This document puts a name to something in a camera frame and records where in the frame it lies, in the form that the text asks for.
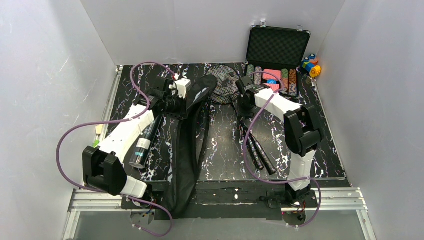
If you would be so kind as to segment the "black racket bag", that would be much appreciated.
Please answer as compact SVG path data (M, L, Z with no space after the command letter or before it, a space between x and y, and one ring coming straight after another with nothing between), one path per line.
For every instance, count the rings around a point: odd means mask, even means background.
M172 179L163 197L163 206L174 218L185 214L196 189L201 165L197 157L197 124L217 84L214 75L197 79L184 98L177 98L173 108L166 112L178 119L175 159L171 164Z

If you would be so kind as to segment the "black shuttlecock tube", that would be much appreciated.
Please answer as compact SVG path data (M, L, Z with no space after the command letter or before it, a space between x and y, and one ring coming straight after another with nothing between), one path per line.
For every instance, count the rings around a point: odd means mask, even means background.
M157 132L163 117L163 114L158 115L154 121L142 132L141 137L136 142L134 154L131 156L129 161L129 165L131 167L140 170L146 168L149 153L157 136Z

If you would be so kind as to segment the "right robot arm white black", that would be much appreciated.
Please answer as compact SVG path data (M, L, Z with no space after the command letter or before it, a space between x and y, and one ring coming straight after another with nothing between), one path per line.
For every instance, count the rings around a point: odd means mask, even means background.
M259 116L267 111L283 121L285 143L290 151L290 170L284 185L283 201L288 204L302 203L311 194L311 168L313 158L324 139L320 117L313 105L301 105L280 95L267 85L254 84L244 76L236 81L240 92L237 99L238 112L250 118L243 147L247 146L252 128Z

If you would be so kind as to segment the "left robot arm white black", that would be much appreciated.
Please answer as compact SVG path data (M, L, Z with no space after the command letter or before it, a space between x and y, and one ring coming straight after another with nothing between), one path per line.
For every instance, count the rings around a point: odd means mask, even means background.
M87 146L82 153L83 181L96 190L112 196L125 195L142 198L148 185L128 176L124 158L143 130L162 113L180 108L192 87L189 79L164 79L157 87L148 89L148 98L139 96L119 125L96 147Z

